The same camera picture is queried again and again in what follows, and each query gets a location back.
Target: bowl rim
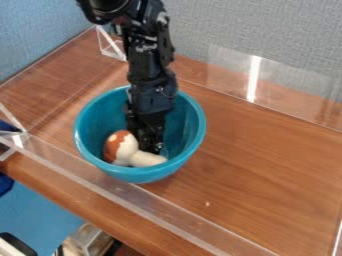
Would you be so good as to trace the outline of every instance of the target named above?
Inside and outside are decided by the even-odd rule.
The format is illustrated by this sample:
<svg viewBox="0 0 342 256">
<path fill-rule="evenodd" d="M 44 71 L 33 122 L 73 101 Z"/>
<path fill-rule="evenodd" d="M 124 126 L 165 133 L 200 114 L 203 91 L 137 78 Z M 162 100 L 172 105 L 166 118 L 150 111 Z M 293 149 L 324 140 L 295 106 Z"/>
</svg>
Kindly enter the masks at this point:
<svg viewBox="0 0 342 256">
<path fill-rule="evenodd" d="M 198 120 L 198 129 L 197 129 L 196 135 L 194 135 L 196 139 L 188 144 L 186 150 L 182 151 L 180 154 L 177 154 L 172 159 L 166 160 L 164 163 L 153 165 L 153 166 L 148 166 L 148 167 L 125 167 L 125 166 L 117 166 L 117 165 L 109 164 L 109 163 L 104 162 L 100 158 L 93 156 L 93 154 L 85 148 L 85 146 L 81 142 L 81 139 L 80 139 L 80 135 L 78 135 L 78 127 L 80 127 L 80 122 L 82 120 L 82 117 L 84 117 L 88 109 L 102 98 L 108 97 L 108 95 L 113 94 L 117 91 L 125 90 L 128 87 L 129 87 L 129 85 L 110 89 L 109 91 L 106 91 L 106 92 L 101 93 L 98 96 L 96 96 L 85 104 L 85 106 L 82 107 L 81 111 L 77 114 L 77 117 L 76 117 L 76 120 L 73 123 L 72 137 L 73 137 L 73 142 L 76 144 L 78 153 L 81 154 L 84 159 L 86 161 L 89 161 L 104 172 L 113 173 L 113 174 L 128 174 L 128 175 L 137 174 L 137 173 L 149 174 L 149 173 L 158 172 L 160 170 L 164 170 L 165 167 L 169 168 L 170 166 L 181 164 L 184 162 L 184 159 L 186 159 L 193 154 L 196 148 L 198 147 L 198 145 L 204 139 L 204 135 L 205 135 L 205 129 L 207 129 L 205 115 L 204 115 L 204 111 L 203 111 L 201 107 L 198 106 L 197 102 L 194 101 L 194 99 L 190 96 L 188 96 L 184 92 L 178 91 L 177 96 L 181 96 L 186 100 L 186 102 L 190 104 L 192 108 L 194 109 L 194 112 L 197 113 L 197 120 Z"/>
</svg>

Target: teal bowl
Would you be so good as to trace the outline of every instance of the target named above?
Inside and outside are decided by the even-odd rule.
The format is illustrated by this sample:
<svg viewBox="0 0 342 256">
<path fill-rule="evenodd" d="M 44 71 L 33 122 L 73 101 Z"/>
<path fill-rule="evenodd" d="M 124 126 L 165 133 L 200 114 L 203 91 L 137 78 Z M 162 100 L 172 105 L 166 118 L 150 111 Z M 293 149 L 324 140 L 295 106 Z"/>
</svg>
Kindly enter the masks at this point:
<svg viewBox="0 0 342 256">
<path fill-rule="evenodd" d="M 178 92 L 165 117 L 162 155 L 168 161 L 149 167 L 121 167 L 101 160 L 108 136 L 125 129 L 124 104 L 128 86 L 97 96 L 82 108 L 73 126 L 73 140 L 84 159 L 116 179 L 149 183 L 174 173 L 196 151 L 205 134 L 205 116 L 196 101 Z"/>
</svg>

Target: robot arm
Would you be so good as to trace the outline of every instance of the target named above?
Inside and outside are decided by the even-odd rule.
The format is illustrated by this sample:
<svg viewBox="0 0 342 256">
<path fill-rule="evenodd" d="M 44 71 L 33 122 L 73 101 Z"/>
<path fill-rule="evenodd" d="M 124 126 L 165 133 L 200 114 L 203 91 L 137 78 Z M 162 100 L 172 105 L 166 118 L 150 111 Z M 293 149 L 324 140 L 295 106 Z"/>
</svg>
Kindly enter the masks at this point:
<svg viewBox="0 0 342 256">
<path fill-rule="evenodd" d="M 129 64 L 126 129 L 140 149 L 158 153 L 162 147 L 164 116 L 177 92 L 169 40 L 169 18 L 160 0 L 76 0 L 86 19 L 98 25 L 120 26 Z"/>
</svg>

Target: blue object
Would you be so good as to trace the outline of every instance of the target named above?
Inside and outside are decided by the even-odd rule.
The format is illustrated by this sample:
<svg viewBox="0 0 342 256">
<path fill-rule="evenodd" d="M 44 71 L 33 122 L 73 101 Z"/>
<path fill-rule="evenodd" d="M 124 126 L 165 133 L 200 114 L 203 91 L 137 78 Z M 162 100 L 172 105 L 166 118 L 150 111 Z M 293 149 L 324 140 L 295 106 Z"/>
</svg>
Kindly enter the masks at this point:
<svg viewBox="0 0 342 256">
<path fill-rule="evenodd" d="M 14 181 L 0 173 L 0 197 L 11 189 Z"/>
<path fill-rule="evenodd" d="M 196 101 L 178 92 L 174 109 L 165 117 L 168 161 L 142 168 L 108 164 L 101 160 L 102 146 L 108 136 L 125 129 L 126 88 L 108 91 L 86 104 L 76 118 L 73 140 L 85 160 L 108 175 L 125 182 L 148 183 L 174 173 L 196 151 L 205 134 L 205 116 Z"/>
</svg>

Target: wooden table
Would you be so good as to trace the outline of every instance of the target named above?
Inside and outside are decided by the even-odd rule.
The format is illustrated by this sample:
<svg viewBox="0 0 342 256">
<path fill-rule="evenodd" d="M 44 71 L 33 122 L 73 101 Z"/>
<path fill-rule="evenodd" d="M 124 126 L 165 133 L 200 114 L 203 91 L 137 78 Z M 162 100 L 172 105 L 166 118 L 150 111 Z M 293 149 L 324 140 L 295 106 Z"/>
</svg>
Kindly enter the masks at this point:
<svg viewBox="0 0 342 256">
<path fill-rule="evenodd" d="M 241 73 L 181 56 L 173 70 L 204 109 L 207 135 L 176 174 L 141 188 L 276 254 L 329 255 L 340 223 L 340 133 L 209 90 L 213 84 L 243 97 Z M 90 30 L 0 87 L 0 101 L 30 134 L 77 155 L 74 117 L 90 98 L 126 84 L 125 73 L 126 63 L 98 54 Z M 307 120 L 340 128 L 337 103 L 265 81 L 257 86 L 259 104 L 271 100 L 292 113 L 304 102 Z M 14 154 L 2 171 L 142 254 L 209 255 L 26 156 Z"/>
</svg>

